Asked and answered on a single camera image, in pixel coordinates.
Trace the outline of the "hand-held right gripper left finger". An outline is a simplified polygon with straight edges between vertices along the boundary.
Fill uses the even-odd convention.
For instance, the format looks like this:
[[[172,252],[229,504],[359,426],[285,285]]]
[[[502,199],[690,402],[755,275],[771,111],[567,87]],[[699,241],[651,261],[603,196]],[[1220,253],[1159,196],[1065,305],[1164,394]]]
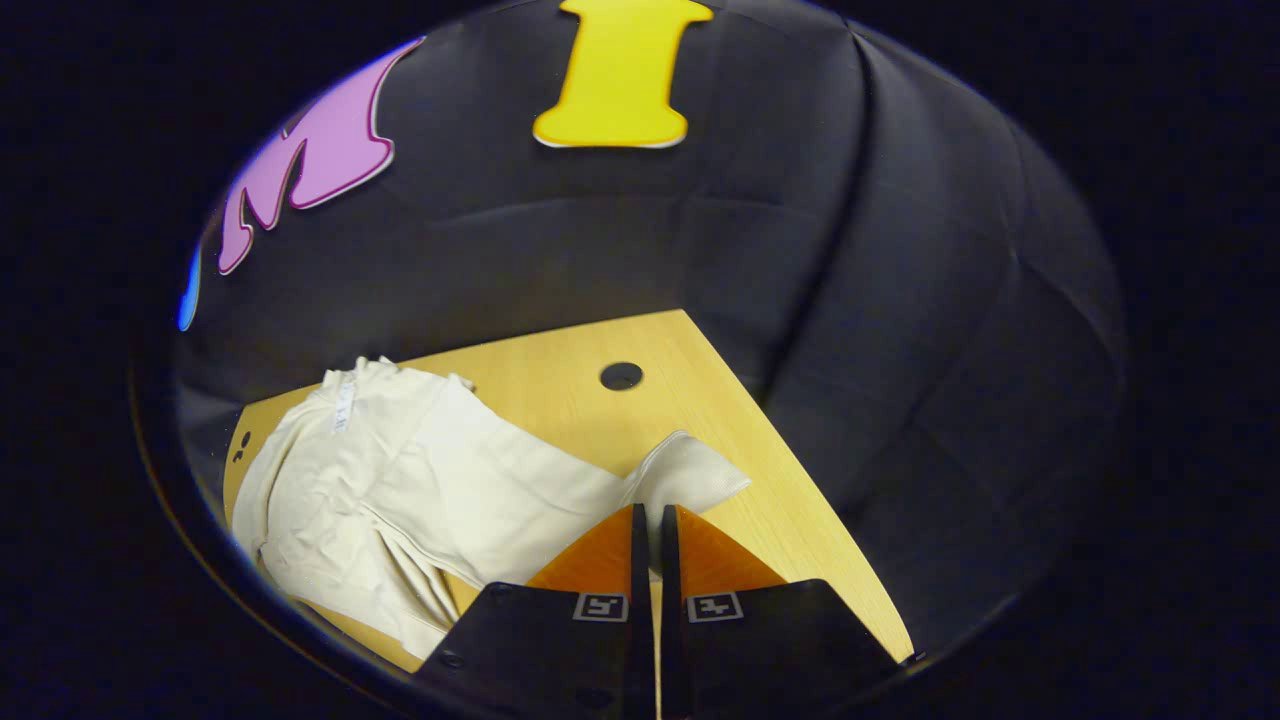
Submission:
[[[609,515],[524,584],[485,585],[415,680],[466,719],[654,719],[646,514]]]

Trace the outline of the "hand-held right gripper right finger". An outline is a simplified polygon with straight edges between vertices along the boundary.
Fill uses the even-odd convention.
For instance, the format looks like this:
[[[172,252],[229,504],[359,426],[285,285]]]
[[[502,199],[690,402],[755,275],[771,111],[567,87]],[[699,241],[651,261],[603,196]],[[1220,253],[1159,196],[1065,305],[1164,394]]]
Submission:
[[[660,523],[660,715],[818,719],[902,671],[822,579],[787,582],[694,511]]]

